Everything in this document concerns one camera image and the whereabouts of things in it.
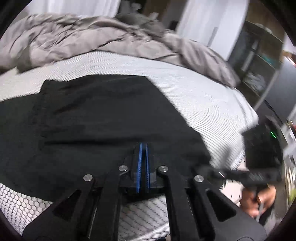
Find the person's right hand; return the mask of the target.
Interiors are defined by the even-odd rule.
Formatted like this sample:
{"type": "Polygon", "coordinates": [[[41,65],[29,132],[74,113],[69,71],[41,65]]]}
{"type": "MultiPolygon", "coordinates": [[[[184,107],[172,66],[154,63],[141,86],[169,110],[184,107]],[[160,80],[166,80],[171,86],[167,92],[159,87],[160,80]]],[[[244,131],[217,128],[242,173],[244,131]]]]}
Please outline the person's right hand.
{"type": "Polygon", "coordinates": [[[249,188],[244,188],[240,199],[240,208],[249,216],[255,218],[265,213],[273,205],[275,198],[276,188],[273,185],[268,185],[258,194],[249,188]]]}

